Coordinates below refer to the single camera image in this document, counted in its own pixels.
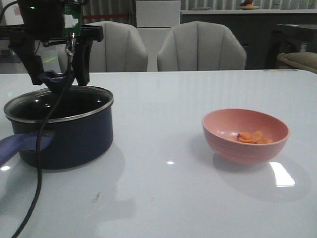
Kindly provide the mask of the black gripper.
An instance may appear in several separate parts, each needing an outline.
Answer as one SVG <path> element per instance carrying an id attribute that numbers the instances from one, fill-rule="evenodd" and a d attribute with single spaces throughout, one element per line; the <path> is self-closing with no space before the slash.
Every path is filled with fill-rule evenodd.
<path id="1" fill-rule="evenodd" d="M 88 85 L 92 41 L 104 38 L 102 27 L 82 24 L 82 7 L 88 3 L 88 0 L 15 0 L 3 7 L 1 17 L 10 6 L 17 5 L 20 10 L 23 23 L 1 26 L 0 39 L 10 40 L 8 47 L 23 63 L 33 85 L 43 83 L 39 78 L 43 73 L 42 58 L 35 53 L 34 40 L 65 41 L 70 34 L 79 38 L 72 60 L 77 84 Z"/>

